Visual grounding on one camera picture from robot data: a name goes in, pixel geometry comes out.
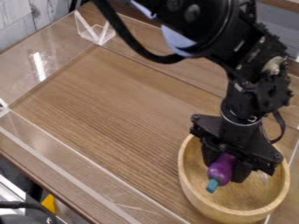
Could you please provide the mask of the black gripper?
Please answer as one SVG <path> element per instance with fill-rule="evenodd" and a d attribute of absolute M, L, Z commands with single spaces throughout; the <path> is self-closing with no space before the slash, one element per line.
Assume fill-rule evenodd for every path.
<path fill-rule="evenodd" d="M 261 171 L 269 176 L 275 174 L 284 157 L 265 139 L 260 122 L 233 123 L 224 115 L 193 114 L 191 123 L 191 134 L 200 139 L 207 167 L 221 153 L 228 153 L 237 160 L 232 182 L 241 183 L 252 171 Z"/>

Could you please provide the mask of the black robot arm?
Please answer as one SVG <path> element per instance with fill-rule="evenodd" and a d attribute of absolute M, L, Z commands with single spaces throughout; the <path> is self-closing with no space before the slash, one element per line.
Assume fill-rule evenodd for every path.
<path fill-rule="evenodd" d="M 271 175 L 283 155 L 263 131 L 263 118 L 280 119 L 294 92 L 287 73 L 287 47 L 256 20 L 255 0 L 131 0 L 161 24 L 171 49 L 184 58 L 204 57 L 223 67 L 228 86 L 219 116 L 191 116 L 205 165 L 228 153 L 231 182 L 251 172 Z"/>

